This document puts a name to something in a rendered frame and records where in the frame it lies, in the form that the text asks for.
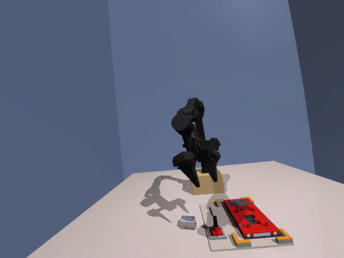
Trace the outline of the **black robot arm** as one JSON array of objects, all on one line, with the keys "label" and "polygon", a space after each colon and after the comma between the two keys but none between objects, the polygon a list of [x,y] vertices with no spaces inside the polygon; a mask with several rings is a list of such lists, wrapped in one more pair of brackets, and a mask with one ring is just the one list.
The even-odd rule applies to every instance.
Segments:
[{"label": "black robot arm", "polygon": [[[204,127],[203,127],[203,115],[204,115],[204,104],[198,98],[188,99],[185,107],[177,111],[171,121],[171,125],[185,140],[193,135],[198,135],[200,140],[194,138],[193,148],[195,153],[200,152],[199,150],[219,151],[221,143],[218,138],[211,138],[210,140],[205,139]],[[195,125],[192,123],[195,122]],[[196,127],[195,127],[196,126]]]}]

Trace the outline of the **red toy car body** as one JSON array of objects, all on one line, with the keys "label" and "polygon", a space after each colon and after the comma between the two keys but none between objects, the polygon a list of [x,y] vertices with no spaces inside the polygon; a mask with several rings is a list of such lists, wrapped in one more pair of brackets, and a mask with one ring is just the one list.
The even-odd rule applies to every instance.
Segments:
[{"label": "red toy car body", "polygon": [[280,230],[248,199],[224,200],[244,240],[280,237]]}]

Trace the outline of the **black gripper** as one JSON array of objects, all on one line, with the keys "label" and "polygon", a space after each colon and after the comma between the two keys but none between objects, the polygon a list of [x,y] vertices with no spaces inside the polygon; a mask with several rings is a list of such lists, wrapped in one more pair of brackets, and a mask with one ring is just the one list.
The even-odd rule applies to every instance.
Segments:
[{"label": "black gripper", "polygon": [[[184,140],[183,148],[187,149],[187,152],[181,152],[173,157],[173,165],[180,169],[192,182],[199,188],[200,182],[196,172],[196,162],[201,161],[205,164],[204,167],[209,172],[214,182],[217,182],[217,162],[221,157],[218,151],[210,151],[207,153],[205,150],[194,151],[194,138],[200,140],[198,135],[193,135]],[[201,158],[200,158],[201,157]]]}]

